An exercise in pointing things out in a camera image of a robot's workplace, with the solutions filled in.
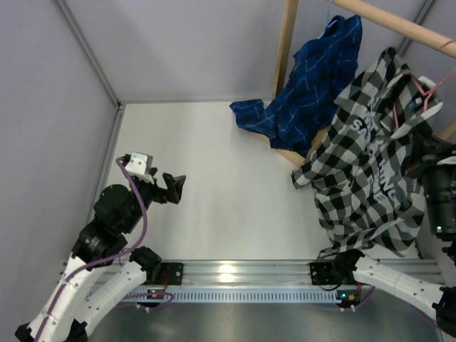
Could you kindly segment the pink wire hanger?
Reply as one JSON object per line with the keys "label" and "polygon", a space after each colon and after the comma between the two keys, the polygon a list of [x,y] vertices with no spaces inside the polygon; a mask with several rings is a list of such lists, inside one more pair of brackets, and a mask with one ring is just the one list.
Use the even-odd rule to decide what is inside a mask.
{"label": "pink wire hanger", "polygon": [[[455,38],[454,39],[450,39],[449,41],[447,41],[446,43],[444,43],[443,45],[441,45],[440,49],[443,49],[444,47],[447,47],[449,46],[450,44],[454,44],[455,43]],[[435,95],[436,95],[436,92],[437,90],[448,80],[450,79],[453,75],[455,75],[455,66],[454,68],[441,80],[439,81],[438,83],[435,83],[429,90],[425,91],[423,89],[423,84],[420,83],[420,81],[415,78],[414,76],[411,76],[410,79],[411,81],[413,82],[413,84],[415,85],[415,87],[417,88],[419,94],[421,95],[421,102],[422,102],[422,105],[423,105],[423,114],[425,114],[425,112],[427,112],[429,109],[432,109],[435,111],[435,113],[432,113],[432,114],[436,114],[437,111],[439,111],[441,109],[441,105],[440,107],[438,105],[435,105],[431,108],[429,108],[429,102],[430,100],[432,99],[432,97],[435,98]],[[398,121],[398,112],[397,112],[397,109],[396,109],[396,105],[393,104],[393,119],[394,119],[394,123],[395,123],[395,128],[398,129],[400,126],[399,126],[399,121]]]}

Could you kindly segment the black white checkered shirt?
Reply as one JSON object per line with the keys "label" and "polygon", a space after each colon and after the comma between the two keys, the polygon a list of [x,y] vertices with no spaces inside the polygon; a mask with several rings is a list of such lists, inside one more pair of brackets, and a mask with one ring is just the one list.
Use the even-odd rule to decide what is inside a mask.
{"label": "black white checkered shirt", "polygon": [[[434,83],[416,76],[394,48],[385,49],[370,67],[345,87],[336,98],[337,111],[321,144],[292,172],[296,188],[311,186],[318,220],[326,230],[331,247],[337,242],[356,243],[356,235],[366,230],[372,236],[383,223],[390,221],[391,209],[378,209],[381,195],[366,197],[366,185],[354,185],[349,194],[343,178],[355,178],[350,163],[361,166],[361,176],[371,177],[373,169],[385,160],[405,175],[411,161],[413,143],[418,133],[431,131],[436,114],[429,109],[423,114],[421,95],[411,81],[414,76],[425,91]],[[393,104],[398,112],[399,128],[395,128]],[[429,108],[443,106],[436,94]],[[414,179],[424,189],[421,181]],[[408,223],[398,234],[384,232],[378,242],[369,242],[365,249],[381,246],[399,257],[406,255],[423,222],[424,210],[413,213],[400,209]]]}

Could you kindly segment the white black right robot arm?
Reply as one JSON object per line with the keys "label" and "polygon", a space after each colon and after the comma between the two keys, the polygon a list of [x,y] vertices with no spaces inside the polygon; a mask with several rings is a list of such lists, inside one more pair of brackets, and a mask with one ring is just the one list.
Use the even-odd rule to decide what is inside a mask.
{"label": "white black right robot arm", "polygon": [[396,166],[388,166],[381,160],[373,169],[371,177],[361,176],[361,166],[350,163],[355,171],[355,178],[343,178],[343,186],[349,194],[354,185],[366,185],[366,197],[381,195],[378,209],[391,209],[390,221],[383,223],[372,236],[366,230],[356,235],[356,243],[337,242],[332,247],[323,249],[317,259],[310,264],[312,282],[323,285],[326,279],[332,284],[362,283],[401,299],[416,308],[428,319],[450,336],[455,335],[455,288],[429,283],[408,276],[385,266],[364,250],[369,242],[378,242],[384,232],[398,234],[407,228],[408,223],[399,215],[400,209],[410,209],[421,213],[425,207],[423,190],[414,180],[402,175]]}

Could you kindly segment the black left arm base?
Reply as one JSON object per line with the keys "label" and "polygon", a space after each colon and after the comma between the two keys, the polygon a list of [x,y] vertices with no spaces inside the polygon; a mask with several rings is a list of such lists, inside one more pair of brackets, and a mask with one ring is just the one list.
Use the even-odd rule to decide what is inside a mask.
{"label": "black left arm base", "polygon": [[180,262],[163,262],[152,271],[147,272],[144,285],[179,286],[182,284],[184,264]]}

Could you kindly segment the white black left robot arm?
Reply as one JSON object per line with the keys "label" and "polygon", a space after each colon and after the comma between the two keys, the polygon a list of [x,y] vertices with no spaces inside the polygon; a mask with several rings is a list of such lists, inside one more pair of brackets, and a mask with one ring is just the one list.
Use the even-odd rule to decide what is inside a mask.
{"label": "white black left robot arm", "polygon": [[151,203],[180,202],[186,177],[163,178],[166,188],[131,177],[131,189],[110,185],[102,191],[51,298],[34,320],[16,329],[20,341],[87,341],[133,289],[159,280],[161,257],[138,244],[127,249],[125,236],[138,222],[147,223]]}

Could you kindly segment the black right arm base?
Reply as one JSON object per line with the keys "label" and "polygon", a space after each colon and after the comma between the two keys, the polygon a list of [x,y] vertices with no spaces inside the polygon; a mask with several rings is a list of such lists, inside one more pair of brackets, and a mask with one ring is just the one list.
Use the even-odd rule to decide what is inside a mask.
{"label": "black right arm base", "polygon": [[360,285],[353,275],[355,264],[335,261],[315,261],[309,264],[311,283],[321,288],[337,289],[342,285]]}

